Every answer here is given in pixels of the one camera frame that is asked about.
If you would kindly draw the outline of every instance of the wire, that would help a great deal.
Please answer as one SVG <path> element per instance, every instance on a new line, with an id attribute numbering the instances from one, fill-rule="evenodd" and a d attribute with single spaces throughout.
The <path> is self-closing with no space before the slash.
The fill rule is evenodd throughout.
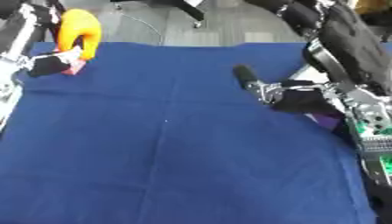
<path id="1" fill-rule="evenodd" d="M 147 25 L 152 31 L 154 31 L 154 32 L 159 36 L 158 45 L 161 46 L 161 45 L 164 44 L 164 37 L 163 37 L 163 35 L 162 35 L 162 34 L 159 32 L 159 30 L 158 30 L 157 28 L 155 28 L 152 24 L 149 24 L 149 23 L 143 21 L 143 20 L 140 19 L 140 18 L 128 16 L 128 15 L 126 15 L 126 14 L 120 12 L 119 10 L 116 10 L 116 12 L 119 13 L 119 14 L 120 14 L 121 16 L 123 16 L 123 17 L 129 18 L 129 19 L 132 19 L 132 20 L 137 21 L 137 22 L 139 22 L 139 23 L 142 23 L 142 24 L 144 24 L 144 25 Z"/>

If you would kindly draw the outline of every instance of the gray floor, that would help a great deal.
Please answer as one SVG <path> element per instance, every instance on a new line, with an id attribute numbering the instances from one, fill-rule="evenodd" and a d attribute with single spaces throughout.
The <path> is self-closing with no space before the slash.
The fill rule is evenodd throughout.
<path id="1" fill-rule="evenodd" d="M 242 0 L 206 0 L 199 6 L 206 13 L 206 22 L 199 29 L 193 28 L 193 19 L 183 11 L 163 5 L 128 2 L 122 3 L 123 10 L 118 11 L 109 0 L 62 0 L 62 3 L 69 8 L 92 11 L 102 23 L 104 41 L 164 46 L 301 41 L 275 15 Z"/>

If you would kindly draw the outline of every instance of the orange object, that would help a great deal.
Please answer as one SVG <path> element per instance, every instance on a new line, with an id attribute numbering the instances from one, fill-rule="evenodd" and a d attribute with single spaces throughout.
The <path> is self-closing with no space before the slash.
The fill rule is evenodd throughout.
<path id="1" fill-rule="evenodd" d="M 91 60 L 95 57 L 102 38 L 102 27 L 98 19 L 86 10 L 68 10 L 61 19 L 58 36 L 58 48 L 69 51 L 74 47 L 75 40 L 82 36 L 83 53 L 81 60 Z"/>

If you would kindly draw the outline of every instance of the blue tablecloth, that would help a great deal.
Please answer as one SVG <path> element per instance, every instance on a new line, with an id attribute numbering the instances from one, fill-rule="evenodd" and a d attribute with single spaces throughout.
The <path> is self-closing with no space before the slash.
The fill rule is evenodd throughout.
<path id="1" fill-rule="evenodd" d="M 0 223 L 375 223 L 354 150 L 232 75 L 278 81 L 301 49 L 107 43 L 78 76 L 27 79 L 0 143 Z"/>

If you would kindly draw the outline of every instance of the pink object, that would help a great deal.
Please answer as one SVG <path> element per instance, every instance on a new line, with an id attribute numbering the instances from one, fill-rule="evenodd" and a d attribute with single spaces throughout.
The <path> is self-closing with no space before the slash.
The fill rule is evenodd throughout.
<path id="1" fill-rule="evenodd" d="M 67 75 L 76 75 L 84 66 L 86 65 L 86 61 L 82 59 L 78 59 L 71 65 L 71 68 L 62 72 Z"/>

